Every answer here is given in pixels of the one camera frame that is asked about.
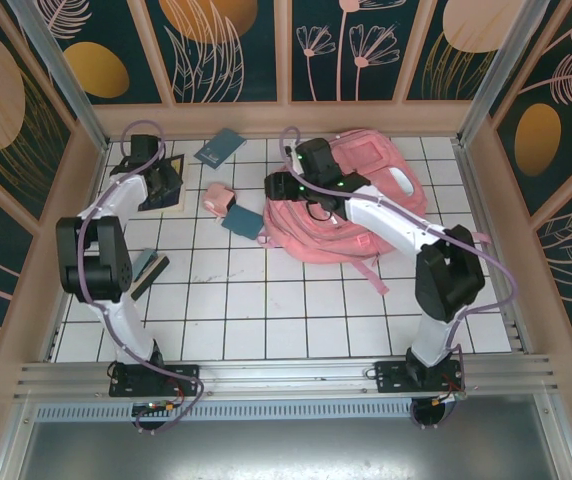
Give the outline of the navy book wide yellow strip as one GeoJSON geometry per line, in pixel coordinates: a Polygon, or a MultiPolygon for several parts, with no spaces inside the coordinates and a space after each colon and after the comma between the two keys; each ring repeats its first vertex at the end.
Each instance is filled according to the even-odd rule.
{"type": "Polygon", "coordinates": [[[158,160],[142,173],[148,196],[138,206],[140,212],[163,210],[180,203],[183,187],[184,155],[158,160]]]}

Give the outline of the small teal notebook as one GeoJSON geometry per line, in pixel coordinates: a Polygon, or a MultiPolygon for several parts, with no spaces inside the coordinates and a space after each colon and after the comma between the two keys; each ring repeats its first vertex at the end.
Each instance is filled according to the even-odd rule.
{"type": "Polygon", "coordinates": [[[264,226],[263,216],[234,204],[222,221],[222,227],[232,233],[256,240],[264,226]]]}

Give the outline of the small pink box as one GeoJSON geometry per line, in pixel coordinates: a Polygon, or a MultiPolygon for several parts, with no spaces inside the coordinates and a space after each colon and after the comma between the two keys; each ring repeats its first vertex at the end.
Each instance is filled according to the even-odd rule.
{"type": "Polygon", "coordinates": [[[236,193],[222,183],[212,183],[206,189],[202,206],[217,218],[224,218],[236,204],[236,193]]]}

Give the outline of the large teal notebook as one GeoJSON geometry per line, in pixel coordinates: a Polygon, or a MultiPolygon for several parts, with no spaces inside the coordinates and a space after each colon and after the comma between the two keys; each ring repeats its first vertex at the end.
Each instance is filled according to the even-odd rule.
{"type": "Polygon", "coordinates": [[[224,128],[207,140],[194,154],[194,158],[204,166],[217,170],[245,143],[245,137],[231,129],[224,128]]]}

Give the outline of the pink backpack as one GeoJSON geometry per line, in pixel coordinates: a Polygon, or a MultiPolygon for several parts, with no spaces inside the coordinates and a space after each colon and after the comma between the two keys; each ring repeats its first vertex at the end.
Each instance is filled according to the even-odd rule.
{"type": "MultiPolygon", "coordinates": [[[[395,249],[414,259],[420,247],[432,242],[425,228],[427,199],[422,185],[396,146],[375,130],[352,130],[327,140],[345,174],[357,172],[370,181],[346,197],[347,220],[304,201],[272,201],[266,197],[264,227],[257,241],[266,248],[281,247],[305,263],[349,263],[365,276],[380,295],[387,287],[366,266],[395,249]]],[[[300,174],[299,162],[285,158],[283,168],[303,185],[322,193],[300,174]]]]}

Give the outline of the small dark teal book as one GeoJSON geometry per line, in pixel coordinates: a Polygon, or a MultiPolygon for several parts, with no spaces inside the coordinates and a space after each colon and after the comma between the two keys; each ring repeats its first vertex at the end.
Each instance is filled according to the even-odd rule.
{"type": "Polygon", "coordinates": [[[132,264],[130,296],[137,301],[170,265],[169,258],[153,249],[143,250],[132,264]]]}

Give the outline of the grey metal sheet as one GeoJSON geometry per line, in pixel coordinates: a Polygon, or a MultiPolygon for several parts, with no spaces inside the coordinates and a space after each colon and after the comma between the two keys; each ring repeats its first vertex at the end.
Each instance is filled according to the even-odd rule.
{"type": "Polygon", "coordinates": [[[21,480],[558,480],[539,433],[410,421],[187,422],[158,436],[126,424],[38,425],[21,480]]]}

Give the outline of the aluminium corner post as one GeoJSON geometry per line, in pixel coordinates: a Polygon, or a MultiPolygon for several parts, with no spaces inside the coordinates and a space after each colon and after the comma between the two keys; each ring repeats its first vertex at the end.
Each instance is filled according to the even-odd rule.
{"type": "Polygon", "coordinates": [[[510,75],[517,69],[536,30],[546,24],[544,17],[550,3],[551,0],[524,0],[459,127],[456,134],[459,148],[465,149],[477,134],[510,75]]]}
{"type": "Polygon", "coordinates": [[[74,110],[81,125],[89,134],[93,144],[104,153],[107,137],[94,113],[87,95],[77,81],[62,50],[43,21],[32,0],[7,0],[18,22],[24,28],[40,57],[50,69],[55,82],[74,110]]]}

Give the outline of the aluminium side rail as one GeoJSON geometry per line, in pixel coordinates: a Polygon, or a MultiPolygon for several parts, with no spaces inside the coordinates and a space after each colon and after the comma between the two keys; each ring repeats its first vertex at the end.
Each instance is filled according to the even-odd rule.
{"type": "MultiPolygon", "coordinates": [[[[455,144],[455,159],[460,170],[466,196],[476,230],[492,236],[495,229],[483,199],[483,193],[468,151],[455,144]]],[[[481,299],[474,306],[484,306],[494,302],[505,301],[511,294],[511,284],[502,271],[482,259],[482,268],[488,274],[489,284],[482,292],[481,299]]],[[[533,352],[531,341],[522,321],[521,311],[516,304],[504,303],[501,306],[476,314],[469,314],[467,327],[473,351],[476,354],[515,353],[530,354],[533,352]]]]}
{"type": "Polygon", "coordinates": [[[52,363],[56,356],[57,348],[60,340],[61,326],[54,326],[52,331],[46,336],[42,348],[41,361],[43,363],[52,363]]]}

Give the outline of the aluminium mounting rail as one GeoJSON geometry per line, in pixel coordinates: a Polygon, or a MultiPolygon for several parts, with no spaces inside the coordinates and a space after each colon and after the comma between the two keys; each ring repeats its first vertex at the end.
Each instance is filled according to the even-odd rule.
{"type": "MultiPolygon", "coordinates": [[[[377,395],[366,377],[375,358],[206,361],[200,379],[207,400],[358,398],[377,395]]],[[[544,355],[466,354],[464,383],[470,396],[555,391],[559,385],[544,355]]],[[[29,363],[21,367],[13,398],[66,402],[109,399],[106,362],[29,363]]]]}

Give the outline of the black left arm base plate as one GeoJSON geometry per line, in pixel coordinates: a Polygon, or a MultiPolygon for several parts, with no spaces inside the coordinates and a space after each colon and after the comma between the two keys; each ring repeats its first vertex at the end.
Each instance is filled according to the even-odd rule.
{"type": "Polygon", "coordinates": [[[173,375],[161,374],[143,365],[113,362],[107,369],[108,394],[114,398],[194,397],[198,365],[167,365],[173,375]]]}

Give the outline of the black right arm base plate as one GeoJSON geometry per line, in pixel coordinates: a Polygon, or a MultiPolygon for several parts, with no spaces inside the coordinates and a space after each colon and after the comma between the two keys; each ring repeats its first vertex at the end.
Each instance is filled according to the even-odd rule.
{"type": "Polygon", "coordinates": [[[433,367],[405,360],[380,361],[374,367],[379,393],[445,393],[462,390],[458,360],[446,359],[433,367]]]}

